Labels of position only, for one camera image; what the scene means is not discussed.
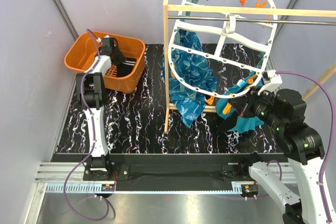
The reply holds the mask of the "orange plastic basket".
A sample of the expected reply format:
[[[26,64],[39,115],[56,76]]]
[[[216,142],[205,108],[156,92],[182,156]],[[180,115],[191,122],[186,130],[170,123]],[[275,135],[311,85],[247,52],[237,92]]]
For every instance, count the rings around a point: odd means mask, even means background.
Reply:
[[[64,58],[65,66],[74,73],[100,72],[104,75],[103,81],[107,89],[123,93],[133,92],[138,85],[145,67],[144,42],[136,38],[100,31],[94,31],[93,33],[100,38],[106,36],[115,38],[120,51],[127,57],[126,66],[130,67],[131,71],[126,75],[118,77],[117,71],[120,68],[112,64],[109,56],[103,54],[97,56],[96,48],[100,47],[101,44],[88,32],[80,35],[71,46]]]

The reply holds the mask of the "white round clip hanger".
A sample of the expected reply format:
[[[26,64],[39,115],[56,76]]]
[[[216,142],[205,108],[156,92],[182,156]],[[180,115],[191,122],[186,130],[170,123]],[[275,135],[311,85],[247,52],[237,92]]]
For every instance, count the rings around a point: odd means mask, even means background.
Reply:
[[[264,3],[258,0],[255,7],[245,7],[246,0],[239,0],[240,7],[227,7],[227,6],[208,6],[198,4],[198,0],[182,0],[179,5],[169,4],[167,0],[163,2],[164,9],[164,59],[165,59],[165,73],[171,73],[181,85],[184,87],[204,95],[209,95],[211,97],[217,97],[221,99],[234,99],[242,97],[249,93],[252,89],[257,89],[257,84],[262,79],[262,75],[266,72],[266,65],[268,63],[269,54],[271,52],[272,43],[275,38],[275,33],[277,29],[277,24],[279,23],[278,15],[276,14],[276,5],[273,0],[266,0]],[[218,28],[214,26],[204,26],[187,23],[188,19],[192,17],[187,16],[188,12],[199,12],[199,13],[218,13],[224,15],[223,27]],[[237,22],[255,23],[258,26],[266,27],[271,30],[270,37],[267,44],[261,44],[252,41],[243,35],[236,33]],[[207,54],[199,50],[194,50],[184,46],[179,46],[174,43],[175,35],[178,29],[183,29],[191,32],[202,32],[208,34],[214,34],[219,36],[219,41],[215,53]],[[224,45],[225,40],[229,38],[232,39],[250,49],[260,51],[264,53],[261,59],[260,67],[252,67],[239,63],[236,61],[229,60],[227,58],[220,57],[220,51]],[[248,86],[245,87],[239,93],[232,93],[229,95],[218,94],[215,91],[210,92],[204,89],[198,88],[196,86],[190,85],[186,82],[184,77],[181,77],[177,71],[177,64],[173,62],[172,52],[175,50],[181,50],[188,54],[200,55],[206,59],[216,60],[218,62],[227,63],[232,66],[239,67],[241,69],[246,69],[253,71],[256,74],[256,79],[249,80]]]

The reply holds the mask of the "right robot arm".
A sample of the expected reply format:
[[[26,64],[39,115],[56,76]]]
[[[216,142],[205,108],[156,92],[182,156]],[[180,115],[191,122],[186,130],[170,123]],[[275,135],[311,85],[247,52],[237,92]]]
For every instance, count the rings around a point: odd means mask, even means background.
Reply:
[[[306,103],[298,91],[281,89],[276,94],[252,88],[228,100],[243,118],[257,117],[275,132],[275,139],[292,168],[299,194],[291,191],[258,154],[240,161],[239,176],[254,180],[279,207],[283,223],[332,223],[335,211],[329,196],[321,195],[320,179],[326,155],[319,133],[305,123]]]

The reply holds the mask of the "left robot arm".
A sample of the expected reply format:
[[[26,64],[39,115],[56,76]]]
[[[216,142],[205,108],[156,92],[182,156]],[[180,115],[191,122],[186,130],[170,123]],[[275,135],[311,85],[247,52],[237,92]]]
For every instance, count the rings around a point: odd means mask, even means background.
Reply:
[[[125,56],[119,49],[116,38],[105,36],[94,41],[97,55],[93,64],[83,73],[76,74],[77,99],[87,119],[89,133],[89,154],[83,159],[84,179],[108,180],[115,172],[110,162],[109,151],[103,127],[103,112],[107,102],[103,76],[113,63],[122,63]]]

